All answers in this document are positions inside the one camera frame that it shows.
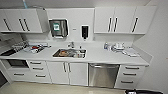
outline stainless steel dishwasher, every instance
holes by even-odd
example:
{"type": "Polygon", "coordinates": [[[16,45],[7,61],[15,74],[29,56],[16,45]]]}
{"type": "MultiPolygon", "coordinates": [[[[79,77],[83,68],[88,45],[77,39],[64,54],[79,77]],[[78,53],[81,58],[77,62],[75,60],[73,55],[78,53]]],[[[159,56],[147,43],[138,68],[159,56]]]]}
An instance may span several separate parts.
{"type": "Polygon", "coordinates": [[[89,86],[114,88],[120,65],[89,63],[89,86]]]}

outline label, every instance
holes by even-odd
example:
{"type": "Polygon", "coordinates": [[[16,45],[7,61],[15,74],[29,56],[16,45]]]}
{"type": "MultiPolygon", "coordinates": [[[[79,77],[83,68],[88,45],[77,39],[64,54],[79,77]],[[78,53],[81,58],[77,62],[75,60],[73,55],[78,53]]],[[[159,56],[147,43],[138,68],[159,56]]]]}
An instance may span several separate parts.
{"type": "Polygon", "coordinates": [[[58,23],[53,23],[54,31],[59,31],[59,24],[58,23]]]}

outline upper cabinet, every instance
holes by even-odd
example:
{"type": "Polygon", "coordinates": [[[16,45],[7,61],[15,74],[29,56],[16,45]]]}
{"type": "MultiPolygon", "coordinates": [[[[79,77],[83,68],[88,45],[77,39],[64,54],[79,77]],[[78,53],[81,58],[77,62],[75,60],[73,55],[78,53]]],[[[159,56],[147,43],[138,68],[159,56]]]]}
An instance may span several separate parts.
{"type": "Polygon", "coordinates": [[[156,6],[138,6],[136,8],[130,32],[133,34],[147,33],[155,10],[156,6]]]}
{"type": "Polygon", "coordinates": [[[129,33],[136,7],[116,7],[112,33],[129,33]]]}
{"type": "Polygon", "coordinates": [[[1,32],[43,33],[49,31],[48,17],[45,10],[1,9],[0,11],[3,12],[3,15],[6,15],[7,19],[5,22],[3,18],[0,18],[0,23],[2,24],[4,21],[6,27],[10,29],[0,29],[1,32]]]}
{"type": "Polygon", "coordinates": [[[9,21],[5,15],[4,10],[0,10],[0,31],[11,32],[12,28],[9,21]]]}
{"type": "Polygon", "coordinates": [[[114,7],[95,8],[94,33],[111,32],[114,9],[114,7]]]}
{"type": "Polygon", "coordinates": [[[145,34],[155,6],[95,8],[94,33],[145,34]]]}

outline floor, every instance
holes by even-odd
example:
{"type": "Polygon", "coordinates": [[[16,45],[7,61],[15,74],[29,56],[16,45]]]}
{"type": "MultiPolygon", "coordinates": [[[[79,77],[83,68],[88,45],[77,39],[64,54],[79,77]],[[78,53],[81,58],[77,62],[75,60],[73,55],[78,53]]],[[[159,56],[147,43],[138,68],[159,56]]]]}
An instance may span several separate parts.
{"type": "Polygon", "coordinates": [[[125,94],[124,90],[82,86],[14,82],[0,88],[0,94],[125,94]]]}

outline sink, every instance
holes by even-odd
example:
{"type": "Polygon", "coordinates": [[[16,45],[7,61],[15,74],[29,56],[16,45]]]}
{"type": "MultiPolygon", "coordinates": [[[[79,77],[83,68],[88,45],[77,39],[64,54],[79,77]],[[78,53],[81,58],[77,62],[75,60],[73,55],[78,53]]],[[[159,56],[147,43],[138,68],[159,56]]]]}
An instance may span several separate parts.
{"type": "Polygon", "coordinates": [[[59,49],[53,57],[74,57],[84,58],[86,50],[84,49],[59,49]]]}

